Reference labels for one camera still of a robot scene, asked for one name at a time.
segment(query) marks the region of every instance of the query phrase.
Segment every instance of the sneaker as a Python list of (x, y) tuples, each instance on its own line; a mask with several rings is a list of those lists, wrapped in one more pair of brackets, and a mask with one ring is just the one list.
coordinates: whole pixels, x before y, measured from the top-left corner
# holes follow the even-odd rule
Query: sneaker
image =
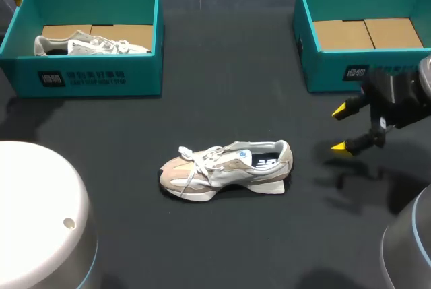
[(255, 193), (284, 193), (293, 165), (286, 141), (234, 142), (203, 152), (179, 147), (181, 157), (167, 162), (160, 184), (171, 194), (192, 201), (208, 201), (226, 185), (242, 185)]
[(34, 40), (35, 55), (103, 55), (151, 53), (140, 45), (126, 40), (112, 41), (102, 36), (91, 36), (80, 30), (69, 38), (57, 40), (38, 36)]

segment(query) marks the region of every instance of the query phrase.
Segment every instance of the white cylindrical robot base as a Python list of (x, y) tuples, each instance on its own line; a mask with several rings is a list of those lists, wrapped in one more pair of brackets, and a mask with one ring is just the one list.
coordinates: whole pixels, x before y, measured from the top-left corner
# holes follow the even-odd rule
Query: white cylindrical robot base
[(0, 142), (0, 225), (0, 289), (100, 288), (87, 191), (56, 152)]

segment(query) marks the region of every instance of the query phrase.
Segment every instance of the beige sneaker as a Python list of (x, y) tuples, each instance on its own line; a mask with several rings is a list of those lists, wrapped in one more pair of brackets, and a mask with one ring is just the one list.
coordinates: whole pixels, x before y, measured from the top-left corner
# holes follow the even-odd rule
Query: beige sneaker
[(255, 193), (284, 193), (293, 165), (286, 141), (234, 142), (192, 152), (181, 146), (181, 157), (161, 167), (160, 184), (171, 194), (208, 201), (226, 185), (242, 185)]

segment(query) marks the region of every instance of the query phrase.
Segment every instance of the shoe sole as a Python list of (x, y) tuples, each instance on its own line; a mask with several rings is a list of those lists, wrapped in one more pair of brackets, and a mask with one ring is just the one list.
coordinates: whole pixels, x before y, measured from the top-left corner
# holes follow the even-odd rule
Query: shoe sole
[[(284, 182), (283, 180), (273, 181), (271, 183), (259, 183), (258, 185), (254, 185), (249, 183), (247, 185), (242, 185), (247, 189), (251, 190), (254, 193), (264, 193), (267, 195), (279, 195), (284, 193)], [(183, 193), (181, 195), (178, 191), (173, 191), (165, 188), (165, 190), (169, 191), (169, 193), (186, 200), (191, 201), (209, 201), (214, 197), (214, 195), (220, 190), (211, 190), (205, 193)]]

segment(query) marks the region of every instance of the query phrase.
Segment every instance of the cardboard box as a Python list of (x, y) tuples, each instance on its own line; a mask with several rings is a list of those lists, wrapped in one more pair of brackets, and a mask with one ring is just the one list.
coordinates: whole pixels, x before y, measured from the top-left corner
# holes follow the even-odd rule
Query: cardboard box
[(424, 46), (409, 18), (364, 20), (375, 49), (420, 49)]
[(292, 25), (308, 91), (360, 91), (374, 67), (391, 74), (415, 70), (431, 53), (429, 5), (431, 0), (296, 0)]
[(322, 50), (370, 50), (374, 46), (364, 21), (313, 22)]
[[(164, 41), (161, 0), (64, 1), (22, 0), (13, 16), (0, 47), (0, 67), (18, 96), (160, 94)], [(151, 53), (34, 56), (38, 35), (67, 38), (77, 29), (127, 40)]]
[(46, 25), (43, 27), (42, 33), (45, 38), (64, 39), (69, 38), (77, 30), (81, 30), (86, 34), (90, 34), (91, 25)]

